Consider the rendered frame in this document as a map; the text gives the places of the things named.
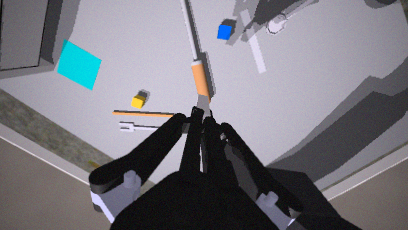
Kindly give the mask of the grey spoon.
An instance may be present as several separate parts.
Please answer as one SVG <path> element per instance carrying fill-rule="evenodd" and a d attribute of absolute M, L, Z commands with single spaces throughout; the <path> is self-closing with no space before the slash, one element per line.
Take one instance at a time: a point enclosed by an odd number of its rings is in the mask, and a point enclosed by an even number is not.
<path fill-rule="evenodd" d="M 273 35 L 275 36 L 276 34 L 278 34 L 279 32 L 281 32 L 282 30 L 284 30 L 285 26 L 286 26 L 286 22 L 287 19 L 289 19 L 291 16 L 293 16 L 294 14 L 296 14 L 298 11 L 300 11 L 301 9 L 303 9 L 304 7 L 306 7 L 308 4 L 310 4 L 311 2 L 313 2 L 314 0 L 307 0 L 304 3 L 302 3 L 300 6 L 298 6 L 297 8 L 295 8 L 293 11 L 291 11 L 290 13 L 288 13 L 286 16 L 284 15 L 276 15 L 274 16 L 272 19 L 270 19 L 268 21 L 268 23 L 266 24 L 266 32 L 269 35 Z M 279 19 L 279 18 L 280 19 Z M 283 24 L 284 23 L 284 24 Z M 282 25 L 283 24 L 283 25 Z M 269 27 L 268 27 L 269 25 Z M 283 28 L 282 28 L 283 27 Z M 272 33 L 271 33 L 272 32 Z"/>

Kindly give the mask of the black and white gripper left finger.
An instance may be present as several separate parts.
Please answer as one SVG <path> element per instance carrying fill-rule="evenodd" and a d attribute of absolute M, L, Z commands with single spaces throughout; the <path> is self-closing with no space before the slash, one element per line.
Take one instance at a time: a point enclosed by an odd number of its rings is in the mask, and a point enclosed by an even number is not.
<path fill-rule="evenodd" d="M 190 117 L 176 113 L 127 155 L 93 170 L 89 177 L 94 210 L 112 223 L 133 201 L 182 134 L 187 134 L 170 208 L 172 220 L 187 225 L 199 205 L 200 146 L 204 116 L 203 95 L 198 94 Z"/>

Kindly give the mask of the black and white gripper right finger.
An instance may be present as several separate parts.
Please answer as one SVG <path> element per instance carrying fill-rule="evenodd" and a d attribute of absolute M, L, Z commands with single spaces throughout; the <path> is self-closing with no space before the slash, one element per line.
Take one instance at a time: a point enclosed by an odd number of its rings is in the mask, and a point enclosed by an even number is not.
<path fill-rule="evenodd" d="M 286 230 L 304 211 L 303 204 L 274 179 L 230 124 L 216 123 L 208 96 L 203 95 L 203 102 L 203 172 L 215 174 L 223 222 L 231 230 L 241 230 L 250 219 L 240 185 L 280 230 Z"/>

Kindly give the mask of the blue cube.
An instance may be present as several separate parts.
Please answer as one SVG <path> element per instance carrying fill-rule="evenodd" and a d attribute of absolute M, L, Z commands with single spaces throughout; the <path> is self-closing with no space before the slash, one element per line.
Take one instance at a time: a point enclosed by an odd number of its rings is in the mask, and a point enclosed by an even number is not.
<path fill-rule="evenodd" d="M 220 25 L 218 29 L 218 39 L 228 40 L 230 37 L 231 26 Z"/>

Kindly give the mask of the teal flat square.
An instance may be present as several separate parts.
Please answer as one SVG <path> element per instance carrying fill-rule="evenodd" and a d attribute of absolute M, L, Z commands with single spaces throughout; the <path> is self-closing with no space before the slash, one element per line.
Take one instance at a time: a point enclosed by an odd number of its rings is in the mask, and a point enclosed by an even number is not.
<path fill-rule="evenodd" d="M 57 72 L 92 90 L 101 60 L 64 39 Z"/>

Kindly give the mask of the yellow cube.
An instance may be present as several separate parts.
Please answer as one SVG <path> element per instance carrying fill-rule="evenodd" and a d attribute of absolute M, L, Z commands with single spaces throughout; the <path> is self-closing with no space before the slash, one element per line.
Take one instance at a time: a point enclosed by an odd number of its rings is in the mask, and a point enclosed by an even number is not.
<path fill-rule="evenodd" d="M 135 97 L 133 97 L 131 106 L 141 109 L 144 106 L 145 100 L 146 98 L 136 95 Z"/>

